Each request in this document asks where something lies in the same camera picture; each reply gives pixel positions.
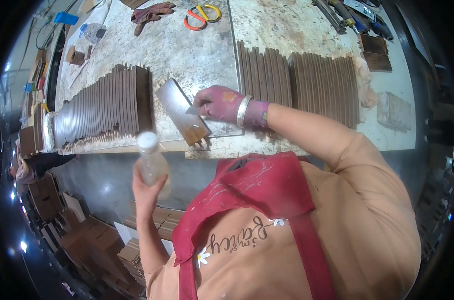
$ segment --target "woman's left hand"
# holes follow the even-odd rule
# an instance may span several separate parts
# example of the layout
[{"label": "woman's left hand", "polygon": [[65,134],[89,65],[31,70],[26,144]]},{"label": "woman's left hand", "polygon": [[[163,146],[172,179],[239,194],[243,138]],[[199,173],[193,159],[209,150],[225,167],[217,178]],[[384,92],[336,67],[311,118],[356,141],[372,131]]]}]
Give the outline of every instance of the woman's left hand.
[{"label": "woman's left hand", "polygon": [[140,171],[141,167],[142,161],[138,159],[133,168],[132,181],[135,207],[137,209],[137,227],[145,221],[152,219],[153,211],[157,206],[157,195],[167,180],[167,175],[164,175],[152,187],[149,187],[143,183],[142,172]]}]

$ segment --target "red apron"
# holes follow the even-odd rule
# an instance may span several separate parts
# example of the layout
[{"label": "red apron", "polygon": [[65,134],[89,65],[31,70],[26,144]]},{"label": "red apron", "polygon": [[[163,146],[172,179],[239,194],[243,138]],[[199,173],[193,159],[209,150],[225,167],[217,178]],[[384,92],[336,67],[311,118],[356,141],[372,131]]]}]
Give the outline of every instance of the red apron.
[{"label": "red apron", "polygon": [[[231,171],[242,159],[249,162]],[[250,154],[218,162],[215,178],[195,197],[172,233],[177,255],[174,267],[180,265],[179,300],[197,300],[194,261],[203,222],[217,213],[240,207],[254,208],[269,219],[288,219],[312,298],[336,298],[326,257],[309,217],[315,206],[299,159],[290,151],[272,156]]]}]

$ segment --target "flower print glove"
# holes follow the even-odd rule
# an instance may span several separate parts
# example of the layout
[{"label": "flower print glove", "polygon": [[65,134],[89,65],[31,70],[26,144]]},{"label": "flower print glove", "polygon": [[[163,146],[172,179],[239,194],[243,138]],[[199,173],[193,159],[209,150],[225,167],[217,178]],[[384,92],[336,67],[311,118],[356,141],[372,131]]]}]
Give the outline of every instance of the flower print glove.
[{"label": "flower print glove", "polygon": [[[192,106],[200,107],[200,113],[215,120],[237,124],[237,111],[244,96],[228,87],[214,85],[195,95]],[[247,106],[244,126],[267,128],[269,102],[252,99]]]}]

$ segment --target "white daisy print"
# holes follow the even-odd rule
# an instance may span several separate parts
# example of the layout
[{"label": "white daisy print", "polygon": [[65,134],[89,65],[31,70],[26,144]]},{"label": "white daisy print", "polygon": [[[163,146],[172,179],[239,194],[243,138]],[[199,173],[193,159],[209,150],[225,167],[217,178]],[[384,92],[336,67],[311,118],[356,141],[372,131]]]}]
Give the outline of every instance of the white daisy print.
[{"label": "white daisy print", "polygon": [[206,258],[210,256],[210,253],[205,253],[207,247],[203,248],[202,251],[197,254],[197,268],[200,268],[200,263],[207,264]]},{"label": "white daisy print", "polygon": [[284,219],[275,219],[275,220],[271,220],[269,219],[269,221],[273,221],[274,222],[274,226],[277,226],[277,224],[281,225],[281,226],[284,226]]}]

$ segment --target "white bottle cap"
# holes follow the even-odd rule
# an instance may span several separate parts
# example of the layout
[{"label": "white bottle cap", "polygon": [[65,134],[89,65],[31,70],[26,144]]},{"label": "white bottle cap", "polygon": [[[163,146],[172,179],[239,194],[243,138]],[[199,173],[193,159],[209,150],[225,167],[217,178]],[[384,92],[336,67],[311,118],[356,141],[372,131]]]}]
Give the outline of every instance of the white bottle cap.
[{"label": "white bottle cap", "polygon": [[150,131],[142,132],[137,137],[137,145],[140,148],[144,148],[146,150],[149,150],[149,149],[153,150],[154,148],[156,148],[158,141],[159,141],[159,139],[157,138],[157,135]]}]

